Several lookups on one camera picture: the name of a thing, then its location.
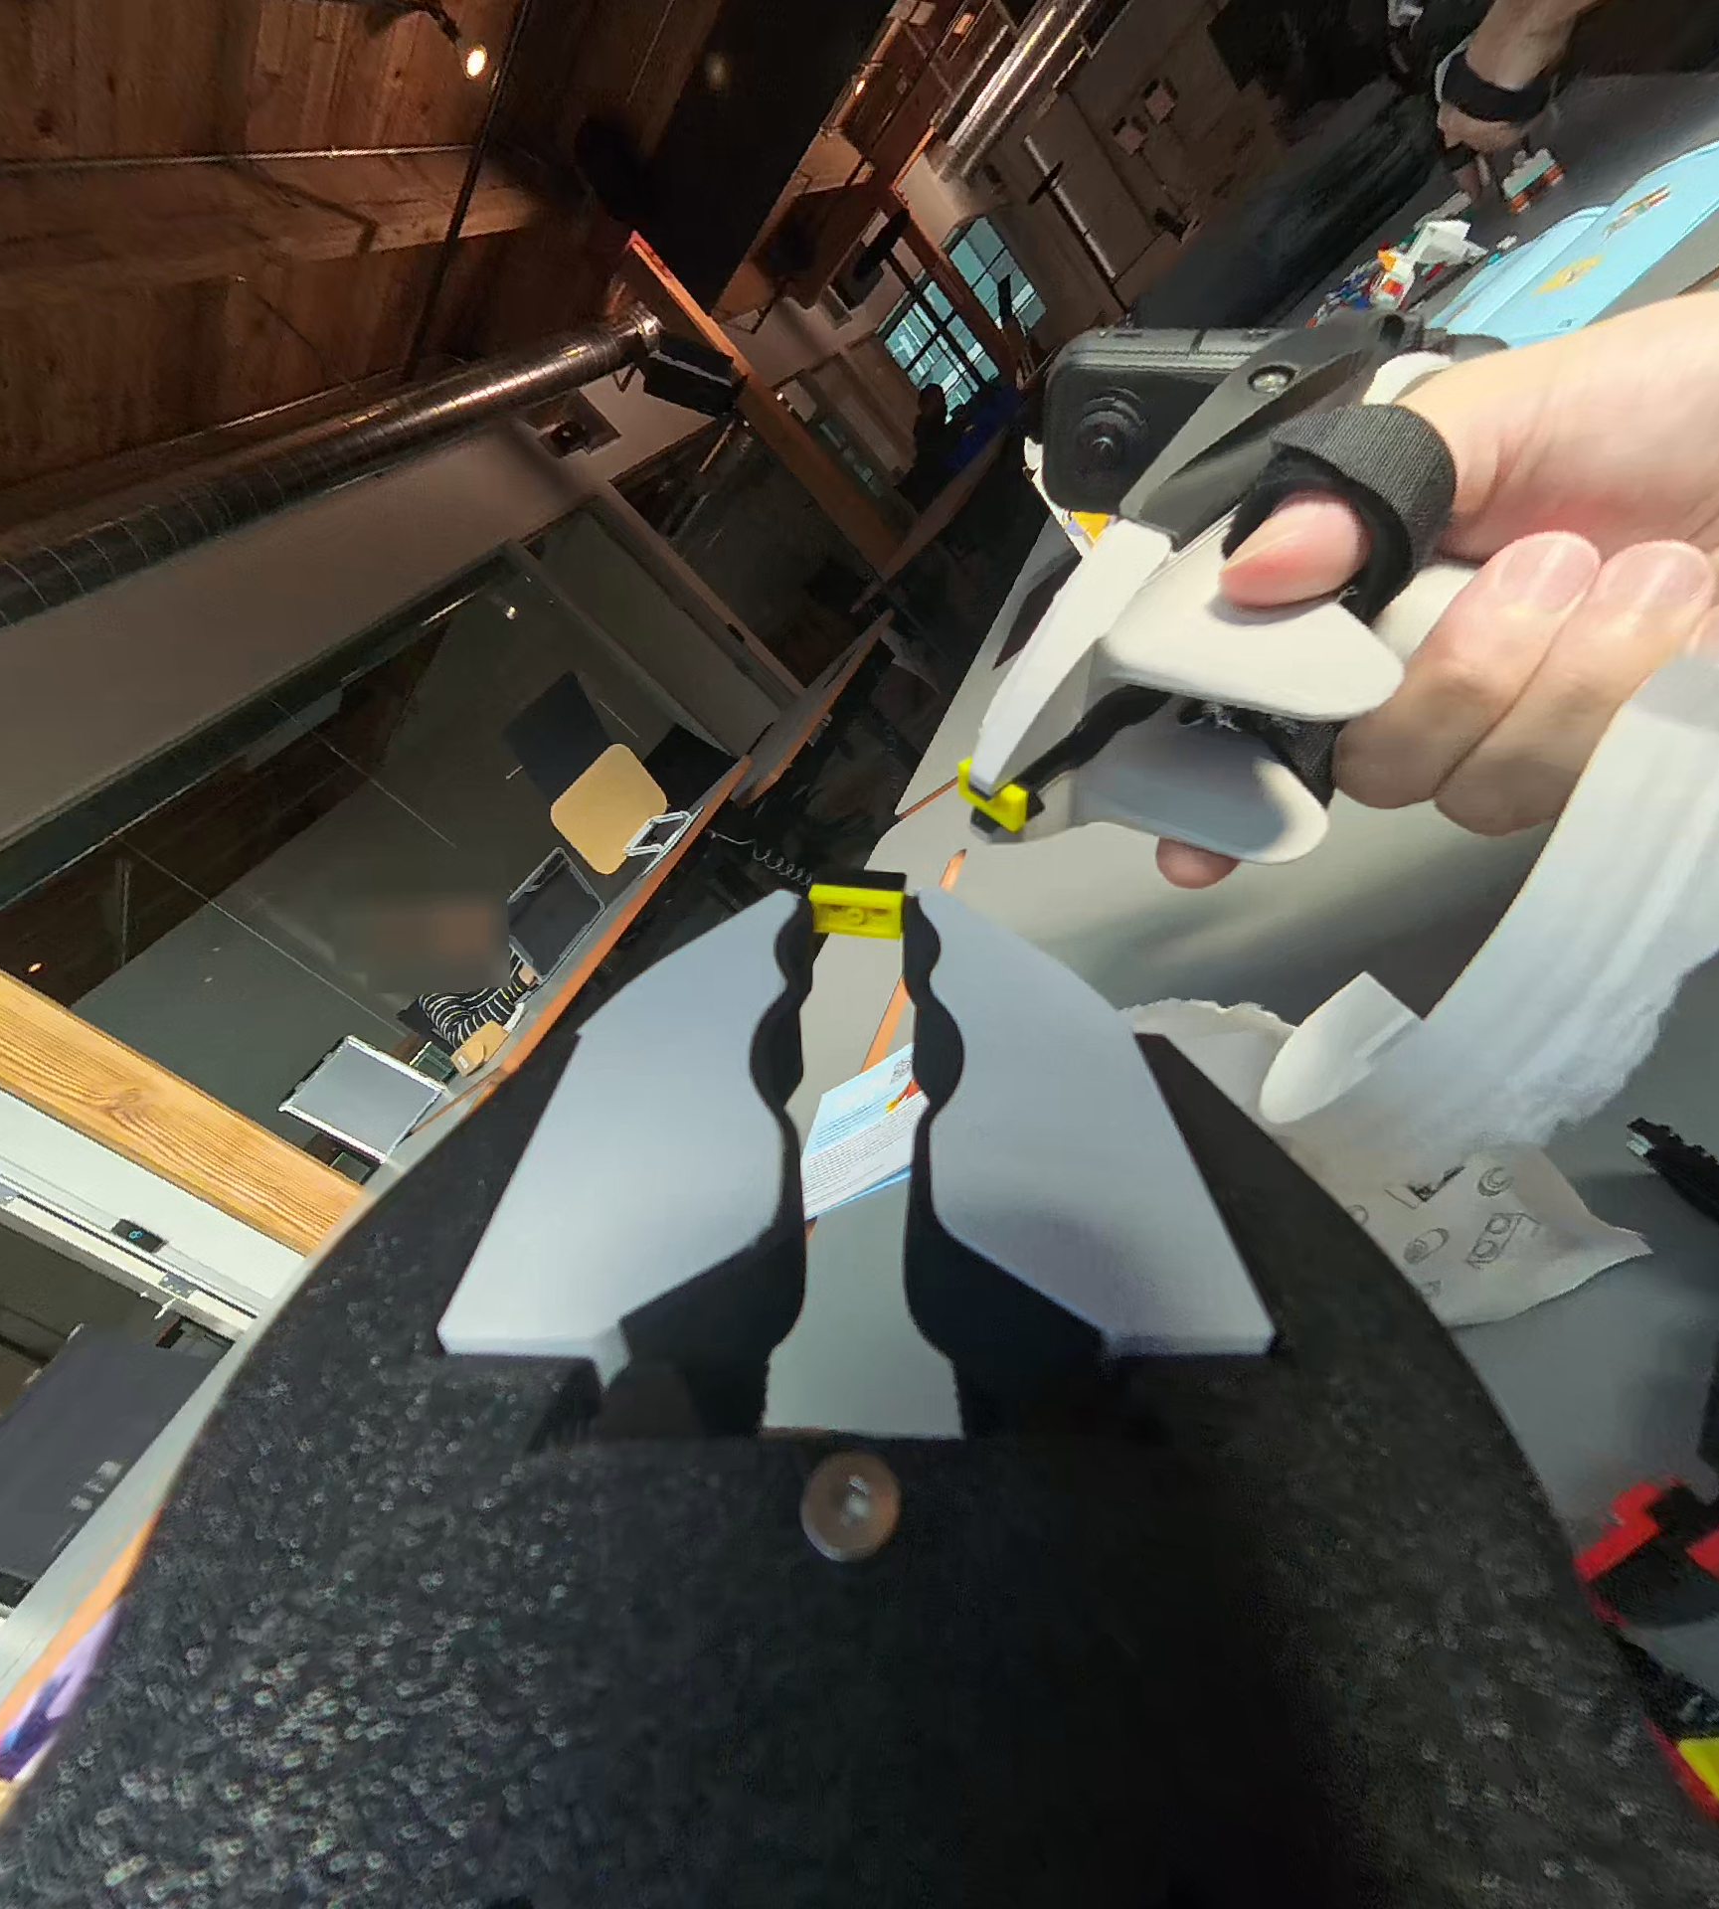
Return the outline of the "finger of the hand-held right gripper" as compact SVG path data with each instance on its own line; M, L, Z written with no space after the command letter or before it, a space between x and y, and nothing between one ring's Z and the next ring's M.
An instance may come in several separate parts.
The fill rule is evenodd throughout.
M1036 822L1207 820L1207 532L1117 518L1075 554L968 751Z

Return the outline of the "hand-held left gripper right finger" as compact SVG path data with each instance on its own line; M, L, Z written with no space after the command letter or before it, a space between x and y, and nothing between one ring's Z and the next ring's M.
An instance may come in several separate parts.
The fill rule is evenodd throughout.
M904 968L906 1296L954 1371L1266 1355L1272 1314L1123 1013L942 888L906 902Z

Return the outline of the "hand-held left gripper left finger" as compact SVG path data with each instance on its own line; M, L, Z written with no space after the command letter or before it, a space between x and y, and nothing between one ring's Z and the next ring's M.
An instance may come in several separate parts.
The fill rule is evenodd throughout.
M612 1381L767 1381L805 1300L801 1007L815 918L775 892L646 970L582 1027L439 1334Z

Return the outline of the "small yellow lego plate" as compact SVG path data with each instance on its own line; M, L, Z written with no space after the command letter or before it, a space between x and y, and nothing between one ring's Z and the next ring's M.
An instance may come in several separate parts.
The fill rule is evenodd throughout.
M974 761L962 759L958 791L968 803L972 830L994 842L1022 840L1030 824L1043 814L1043 799L1020 779L1008 779L984 791L972 779L972 771Z
M896 942L904 934L906 894L902 870L831 870L809 886L815 934Z

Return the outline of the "torn printed white paper bag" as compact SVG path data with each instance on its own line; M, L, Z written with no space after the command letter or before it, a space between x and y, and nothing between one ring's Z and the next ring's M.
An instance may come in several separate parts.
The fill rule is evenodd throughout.
M1719 667L1684 657L1614 719L1429 1013L1366 972L1300 1025L1205 999L1127 1019L1282 1141L1443 1324L1499 1324L1648 1254L1545 1143L1616 1097L1718 954Z

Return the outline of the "person's right hand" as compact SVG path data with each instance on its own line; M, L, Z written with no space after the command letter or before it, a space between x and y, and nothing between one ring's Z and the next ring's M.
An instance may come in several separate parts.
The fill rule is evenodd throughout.
M1443 552L1479 574L1350 723L1338 785L1509 836L1559 816L1654 671L1719 663L1719 290L1475 357L1402 403L1449 445Z

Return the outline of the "white blue instruction leaflet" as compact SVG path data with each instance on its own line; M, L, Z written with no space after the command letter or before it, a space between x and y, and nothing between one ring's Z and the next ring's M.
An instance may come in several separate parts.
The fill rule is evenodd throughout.
M928 1109L914 1051L908 1041L825 1091L801 1157L809 1222L910 1176Z

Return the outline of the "wooden seat chair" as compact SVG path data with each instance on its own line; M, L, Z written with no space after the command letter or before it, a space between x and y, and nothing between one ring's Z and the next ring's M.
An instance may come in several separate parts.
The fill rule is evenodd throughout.
M616 876L657 856L685 826L687 811L626 743L610 743L550 803L548 820L588 870Z

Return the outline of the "light wooden beam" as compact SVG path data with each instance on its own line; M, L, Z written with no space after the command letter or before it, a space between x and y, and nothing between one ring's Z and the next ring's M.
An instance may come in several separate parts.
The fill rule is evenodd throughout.
M301 1256L367 1190L0 970L0 1089Z

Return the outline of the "long ceiling duct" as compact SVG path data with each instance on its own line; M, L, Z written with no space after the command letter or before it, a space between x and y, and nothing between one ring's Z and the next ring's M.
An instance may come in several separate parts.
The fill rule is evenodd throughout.
M0 534L0 632L464 439L500 417L644 367L663 321L636 301L268 441L234 441L136 488Z

